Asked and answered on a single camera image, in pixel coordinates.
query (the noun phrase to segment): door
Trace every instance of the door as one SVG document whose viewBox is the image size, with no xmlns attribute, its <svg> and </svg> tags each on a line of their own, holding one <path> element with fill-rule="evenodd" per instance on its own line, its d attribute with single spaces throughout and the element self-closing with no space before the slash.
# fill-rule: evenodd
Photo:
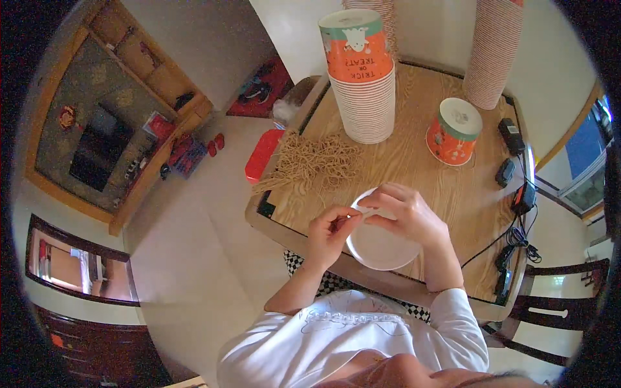
<svg viewBox="0 0 621 388">
<path fill-rule="evenodd" d="M 40 324 L 83 387 L 162 387 L 172 381 L 146 326 L 109 325 L 35 306 Z"/>
</svg>

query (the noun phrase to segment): electrical wire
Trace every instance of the electrical wire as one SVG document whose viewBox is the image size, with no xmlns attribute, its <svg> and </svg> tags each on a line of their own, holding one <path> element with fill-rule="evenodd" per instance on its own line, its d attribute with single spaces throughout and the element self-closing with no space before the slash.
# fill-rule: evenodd
<svg viewBox="0 0 621 388">
<path fill-rule="evenodd" d="M 477 253 L 476 255 L 472 256 L 465 263 L 463 263 L 461 265 L 461 268 L 463 269 L 466 266 L 466 264 L 470 263 L 472 260 L 476 259 L 482 253 L 484 253 L 485 251 L 490 249 L 491 246 L 494 245 L 496 242 L 498 242 L 498 240 L 500 240 L 502 237 L 505 238 L 505 241 L 507 242 L 507 245 L 517 246 L 517 247 L 520 247 L 520 248 L 526 248 L 526 257 L 533 264 L 541 263 L 543 258 L 541 257 L 541 255 L 539 255 L 539 252 L 538 252 L 537 248 L 532 246 L 528 242 L 528 240 L 526 239 L 526 237 L 528 236 L 528 233 L 530 232 L 530 229 L 535 224 L 535 221 L 536 221 L 538 215 L 539 215 L 539 207 L 535 204 L 535 218 L 533 218 L 533 222 L 530 224 L 530 226 L 528 227 L 528 230 L 526 230 L 526 231 L 524 229 L 524 222 L 522 221 L 522 218 L 518 217 L 516 215 L 513 218 L 513 221 L 511 222 L 511 225 L 509 225 L 507 230 L 505 230 L 501 235 L 499 235 L 488 246 L 483 248 L 479 253 Z M 516 220 L 518 221 L 519 228 L 514 227 Z M 509 264 L 509 260 L 506 261 L 504 266 L 507 266 L 508 264 Z"/>
<path fill-rule="evenodd" d="M 526 154 L 522 153 L 522 157 L 526 159 Z M 533 185 L 533 187 L 535 188 L 535 191 L 537 191 L 537 185 L 532 183 L 529 178 L 526 178 L 526 166 L 525 166 L 526 162 L 523 163 L 522 158 L 519 156 L 517 157 L 517 160 L 520 162 L 520 166 L 522 167 L 522 175 L 524 176 L 524 180 L 526 180 L 526 182 Z"/>
<path fill-rule="evenodd" d="M 507 228 L 507 230 L 505 230 L 504 232 L 502 232 L 502 234 L 501 234 L 500 236 L 496 237 L 496 239 L 495 239 L 494 241 L 490 242 L 490 243 L 489 243 L 489 245 L 488 245 L 488 246 L 486 246 L 485 248 L 483 248 L 481 251 L 479 251 L 479 253 L 477 253 L 476 255 L 472 256 L 470 259 L 468 259 L 468 260 L 467 260 L 467 262 L 463 263 L 463 264 L 461 265 L 461 268 L 463 269 L 463 268 L 466 266 L 466 264 L 468 264 L 468 263 L 470 263 L 472 260 L 476 259 L 478 256 L 480 256 L 480 255 L 481 255 L 481 253 L 483 253 L 483 252 L 485 252 L 486 250 L 490 249 L 490 247 L 491 247 L 493 244 L 495 244 L 498 240 L 500 240 L 502 237 L 504 237 L 505 235 L 507 235 L 507 233 L 509 232 L 509 230 L 511 230 L 511 228 L 512 228 L 512 227 L 513 227 L 513 225 L 515 224 L 515 220 L 517 220 L 517 219 L 518 219 L 518 216 L 516 215 L 516 216 L 513 218 L 513 221 L 511 221 L 511 225 L 509 225 L 509 227 Z"/>
</svg>

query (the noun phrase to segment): wooden table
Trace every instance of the wooden table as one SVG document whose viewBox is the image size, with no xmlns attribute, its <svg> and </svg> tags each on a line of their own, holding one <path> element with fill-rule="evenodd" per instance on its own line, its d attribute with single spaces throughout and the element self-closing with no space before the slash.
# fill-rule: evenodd
<svg viewBox="0 0 621 388">
<path fill-rule="evenodd" d="M 299 129 L 302 136 L 319 139 L 337 133 L 363 149 L 363 169 L 357 178 L 337 192 L 320 187 L 320 177 L 311 189 L 290 184 L 250 199 L 246 209 L 248 222 L 286 248 L 304 256 L 309 222 L 331 204 L 350 205 L 360 193 L 387 181 L 397 182 L 420 191 L 423 198 L 450 229 L 455 251 L 462 263 L 499 236 L 514 218 L 510 209 L 513 193 L 523 183 L 522 172 L 501 189 L 494 175 L 502 161 L 509 157 L 497 126 L 504 117 L 511 118 L 527 141 L 524 120 L 517 101 L 502 96 L 491 111 L 478 109 L 483 118 L 483 131 L 473 158 L 464 166 L 451 167 L 436 160 L 427 149 L 425 132 L 437 113 L 440 102 L 448 97 L 465 99 L 462 80 L 456 76 L 423 67 L 400 63 L 397 69 L 397 105 L 393 134 L 376 145 L 357 144 L 343 129 L 333 91 L 323 77 L 300 108 L 289 128 Z M 272 171 L 276 152 L 266 168 Z M 526 172 L 534 180 L 532 153 L 526 151 Z M 524 222 L 530 225 L 531 215 Z M 501 321 L 510 312 L 524 275 L 526 258 L 514 255 L 510 269 L 514 272 L 509 298 L 505 305 L 496 304 L 494 287 L 498 272 L 494 259 L 505 242 L 501 239 L 463 269 L 465 288 L 475 316 L 481 320 Z M 358 263 L 347 251 L 330 271 L 383 294 L 428 307 L 432 297 L 424 283 L 422 255 L 395 271 L 375 271 Z"/>
</svg>

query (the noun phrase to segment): checkered cloth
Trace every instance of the checkered cloth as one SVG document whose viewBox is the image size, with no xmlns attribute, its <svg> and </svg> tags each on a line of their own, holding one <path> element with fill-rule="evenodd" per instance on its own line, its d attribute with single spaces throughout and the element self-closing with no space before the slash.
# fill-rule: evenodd
<svg viewBox="0 0 621 388">
<path fill-rule="evenodd" d="M 297 253 L 293 253 L 292 251 L 285 250 L 284 251 L 284 262 L 287 264 L 287 270 L 289 271 L 289 277 L 291 277 L 296 270 L 302 265 L 304 262 L 304 258 L 298 255 Z M 359 286 L 354 282 L 351 282 L 347 279 L 344 279 L 340 276 L 334 275 L 331 272 L 326 271 L 324 273 L 323 278 L 321 279 L 321 284 L 319 284 L 319 290 L 317 290 L 317 297 L 327 295 L 334 291 L 340 290 L 358 290 L 363 291 L 368 294 L 376 294 L 384 298 L 388 298 L 394 300 L 395 302 L 403 305 L 407 313 L 413 315 L 414 317 L 420 319 L 421 321 L 429 324 L 429 310 L 424 307 L 416 306 L 410 304 L 408 302 L 404 302 L 403 300 L 391 298 L 386 295 L 382 295 L 378 292 L 369 290 L 363 286 Z"/>
</svg>

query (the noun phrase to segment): carpet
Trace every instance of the carpet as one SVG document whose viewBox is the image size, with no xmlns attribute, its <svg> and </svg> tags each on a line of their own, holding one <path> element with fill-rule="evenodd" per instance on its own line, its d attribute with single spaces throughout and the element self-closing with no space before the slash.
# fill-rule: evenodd
<svg viewBox="0 0 621 388">
<path fill-rule="evenodd" d="M 228 116 L 269 119 L 277 99 L 293 87 L 293 82 L 279 56 L 266 61 L 252 79 L 242 86 L 239 97 L 227 111 Z"/>
</svg>

